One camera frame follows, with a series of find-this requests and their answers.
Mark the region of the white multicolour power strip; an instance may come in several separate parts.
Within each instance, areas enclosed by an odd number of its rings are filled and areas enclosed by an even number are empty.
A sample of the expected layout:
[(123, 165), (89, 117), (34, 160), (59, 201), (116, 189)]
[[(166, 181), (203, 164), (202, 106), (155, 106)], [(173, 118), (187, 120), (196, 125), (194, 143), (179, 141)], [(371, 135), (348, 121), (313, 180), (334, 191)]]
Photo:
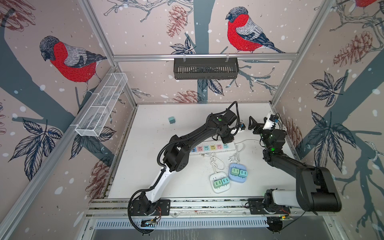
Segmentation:
[(234, 152), (235, 150), (236, 147), (234, 143), (223, 144), (220, 141), (207, 141), (193, 148), (190, 155)]

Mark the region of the blue square socket cube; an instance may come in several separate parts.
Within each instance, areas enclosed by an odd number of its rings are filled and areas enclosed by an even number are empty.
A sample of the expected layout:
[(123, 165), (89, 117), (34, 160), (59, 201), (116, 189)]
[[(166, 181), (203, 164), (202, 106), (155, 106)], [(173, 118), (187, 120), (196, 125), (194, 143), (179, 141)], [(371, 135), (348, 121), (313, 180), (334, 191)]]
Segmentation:
[(232, 163), (229, 165), (229, 179), (236, 183), (244, 183), (247, 180), (248, 171), (244, 165)]

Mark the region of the teal plug adapter cluster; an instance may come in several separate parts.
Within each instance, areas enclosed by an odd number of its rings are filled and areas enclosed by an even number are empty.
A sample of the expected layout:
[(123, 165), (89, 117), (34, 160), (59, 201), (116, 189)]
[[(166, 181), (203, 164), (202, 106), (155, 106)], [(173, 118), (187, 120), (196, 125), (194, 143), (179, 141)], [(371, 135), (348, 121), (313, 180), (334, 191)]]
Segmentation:
[(226, 186), (230, 183), (229, 178), (223, 178), (221, 179), (222, 186)]

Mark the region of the white square socket cube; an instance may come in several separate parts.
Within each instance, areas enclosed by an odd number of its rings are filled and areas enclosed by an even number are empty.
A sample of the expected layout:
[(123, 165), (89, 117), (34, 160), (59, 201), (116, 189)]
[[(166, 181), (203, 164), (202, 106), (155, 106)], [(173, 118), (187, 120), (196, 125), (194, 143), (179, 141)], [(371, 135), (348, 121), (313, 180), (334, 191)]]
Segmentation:
[(210, 183), (213, 191), (216, 194), (226, 192), (230, 189), (230, 179), (224, 172), (214, 173), (210, 176)]

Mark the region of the green plug adapter cluster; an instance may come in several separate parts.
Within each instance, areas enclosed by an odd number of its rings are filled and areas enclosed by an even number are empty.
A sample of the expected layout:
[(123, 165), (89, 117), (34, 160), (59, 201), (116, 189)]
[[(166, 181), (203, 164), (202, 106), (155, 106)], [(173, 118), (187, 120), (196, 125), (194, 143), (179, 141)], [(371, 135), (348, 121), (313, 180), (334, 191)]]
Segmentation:
[(214, 187), (214, 189), (218, 189), (218, 188), (220, 188), (221, 186), (222, 186), (221, 180), (215, 180), (215, 181), (213, 182), (213, 187)]

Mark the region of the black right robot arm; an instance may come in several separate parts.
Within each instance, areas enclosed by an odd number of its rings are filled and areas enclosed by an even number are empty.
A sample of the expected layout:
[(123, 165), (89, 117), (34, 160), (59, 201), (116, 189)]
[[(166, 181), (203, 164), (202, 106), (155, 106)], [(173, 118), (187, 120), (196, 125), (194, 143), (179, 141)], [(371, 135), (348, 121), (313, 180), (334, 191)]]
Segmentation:
[(263, 159), (271, 167), (277, 168), (296, 179), (296, 189), (272, 190), (264, 195), (266, 209), (274, 206), (301, 208), (305, 212), (340, 212), (342, 201), (332, 175), (327, 168), (307, 165), (290, 158), (283, 151), (286, 143), (285, 130), (276, 129), (278, 116), (268, 115), (264, 123), (249, 117), (248, 129), (259, 135), (264, 143)]

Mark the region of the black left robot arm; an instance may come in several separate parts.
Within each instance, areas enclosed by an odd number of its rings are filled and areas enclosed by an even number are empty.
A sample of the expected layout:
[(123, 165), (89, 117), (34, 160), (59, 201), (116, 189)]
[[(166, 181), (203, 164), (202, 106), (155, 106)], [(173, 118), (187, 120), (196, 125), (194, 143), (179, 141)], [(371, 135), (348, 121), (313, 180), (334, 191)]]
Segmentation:
[(157, 164), (162, 167), (157, 178), (147, 189), (133, 193), (128, 203), (128, 215), (151, 215), (160, 211), (160, 199), (171, 181), (173, 174), (183, 170), (189, 163), (190, 153), (199, 152), (199, 145), (212, 138), (219, 143), (221, 150), (225, 149), (235, 139), (241, 128), (239, 109), (231, 111), (227, 108), (219, 113), (211, 113), (205, 123), (198, 129), (184, 136), (174, 135), (159, 152)]

